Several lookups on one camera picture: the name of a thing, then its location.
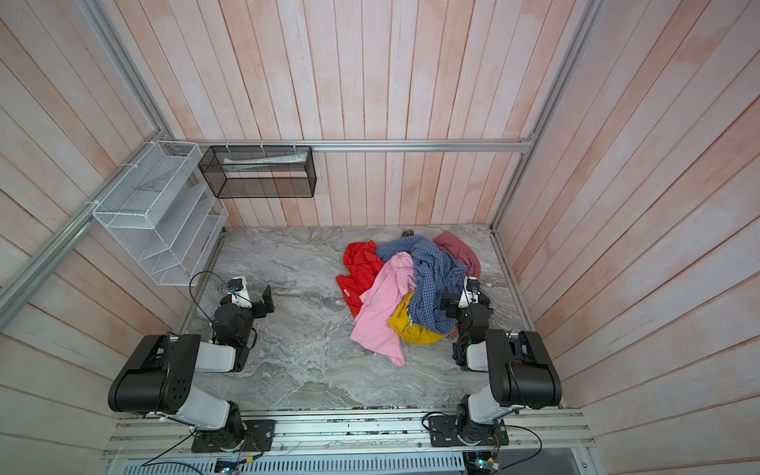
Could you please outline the red cloth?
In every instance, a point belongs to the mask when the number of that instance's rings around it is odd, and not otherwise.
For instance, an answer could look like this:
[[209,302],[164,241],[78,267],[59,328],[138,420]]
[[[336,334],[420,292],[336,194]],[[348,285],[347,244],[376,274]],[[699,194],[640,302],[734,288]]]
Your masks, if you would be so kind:
[[376,251],[377,245],[374,241],[365,241],[351,243],[344,252],[344,266],[348,275],[338,276],[336,283],[342,290],[344,300],[354,318],[358,316],[363,305],[360,296],[372,287],[384,265]]

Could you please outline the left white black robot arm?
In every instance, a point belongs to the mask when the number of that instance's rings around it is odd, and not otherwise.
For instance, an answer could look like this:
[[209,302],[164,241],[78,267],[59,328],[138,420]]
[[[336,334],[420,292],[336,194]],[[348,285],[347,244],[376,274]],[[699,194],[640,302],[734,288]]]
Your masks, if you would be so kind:
[[243,283],[243,279],[229,282],[229,294],[211,318],[209,342],[199,334],[143,338],[112,383],[110,409],[192,427],[194,453],[271,450],[275,421],[245,420],[237,403],[217,398],[193,383],[200,373],[242,371],[257,344],[253,323],[274,312],[270,287],[253,301]]

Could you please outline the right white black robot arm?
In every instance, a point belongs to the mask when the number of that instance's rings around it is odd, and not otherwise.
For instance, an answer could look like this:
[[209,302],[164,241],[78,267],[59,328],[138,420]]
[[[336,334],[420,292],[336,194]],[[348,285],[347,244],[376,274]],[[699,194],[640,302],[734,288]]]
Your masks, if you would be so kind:
[[488,385],[465,396],[455,415],[429,419],[432,445],[463,447],[506,441],[506,417],[523,409],[560,404],[560,379],[538,332],[492,328],[492,309],[487,302],[450,302],[446,314],[457,322],[454,361],[463,370],[487,374]]

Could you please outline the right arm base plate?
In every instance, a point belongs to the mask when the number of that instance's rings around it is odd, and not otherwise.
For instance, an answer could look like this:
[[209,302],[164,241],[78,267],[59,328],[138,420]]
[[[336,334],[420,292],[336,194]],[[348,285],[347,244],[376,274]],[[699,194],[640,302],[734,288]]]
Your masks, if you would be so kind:
[[510,443],[504,427],[480,425],[439,412],[424,415],[422,426],[429,433],[433,447],[500,447]]

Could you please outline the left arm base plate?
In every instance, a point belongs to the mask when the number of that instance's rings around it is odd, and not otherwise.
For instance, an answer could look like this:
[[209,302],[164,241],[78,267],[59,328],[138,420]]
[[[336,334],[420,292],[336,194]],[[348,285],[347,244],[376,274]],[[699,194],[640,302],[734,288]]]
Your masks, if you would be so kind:
[[217,431],[199,431],[192,443],[192,453],[267,452],[275,434],[274,420],[242,420]]

